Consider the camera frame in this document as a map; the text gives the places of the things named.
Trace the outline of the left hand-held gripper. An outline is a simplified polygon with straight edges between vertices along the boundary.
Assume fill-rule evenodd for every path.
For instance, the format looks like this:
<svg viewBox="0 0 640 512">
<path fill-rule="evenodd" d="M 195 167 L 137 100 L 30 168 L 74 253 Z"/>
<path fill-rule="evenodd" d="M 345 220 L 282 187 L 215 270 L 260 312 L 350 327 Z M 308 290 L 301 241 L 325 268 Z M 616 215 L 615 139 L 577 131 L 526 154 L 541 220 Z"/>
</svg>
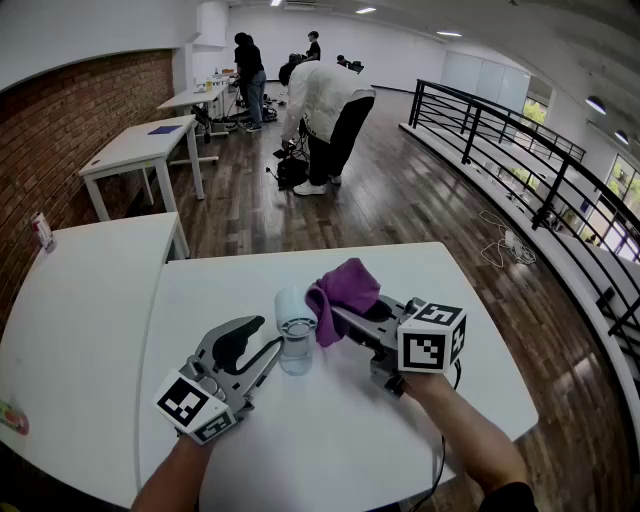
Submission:
<svg viewBox="0 0 640 512">
<path fill-rule="evenodd" d="M 178 434 L 207 444 L 243 422 L 254 409 L 251 390 L 266 379 L 284 345 L 283 338 L 276 338 L 237 367 L 249 338 L 264 323 L 264 317 L 253 315 L 211 329 L 184 366 L 169 372 L 153 404 Z"/>
</svg>

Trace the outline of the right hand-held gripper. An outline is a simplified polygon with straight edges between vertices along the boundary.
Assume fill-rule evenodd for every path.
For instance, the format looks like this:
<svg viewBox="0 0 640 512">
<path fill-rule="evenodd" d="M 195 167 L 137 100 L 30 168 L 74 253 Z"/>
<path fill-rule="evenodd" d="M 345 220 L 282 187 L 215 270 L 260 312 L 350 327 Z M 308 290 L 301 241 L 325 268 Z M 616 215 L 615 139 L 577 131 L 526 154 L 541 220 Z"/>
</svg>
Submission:
<svg viewBox="0 0 640 512">
<path fill-rule="evenodd" d="M 332 306 L 336 329 L 352 341 L 382 350 L 371 359 L 371 378 L 394 397 L 404 393 L 406 373 L 445 374 L 455 370 L 458 386 L 465 346 L 467 315 L 464 309 L 413 297 L 400 303 L 380 295 L 363 315 Z"/>
</svg>

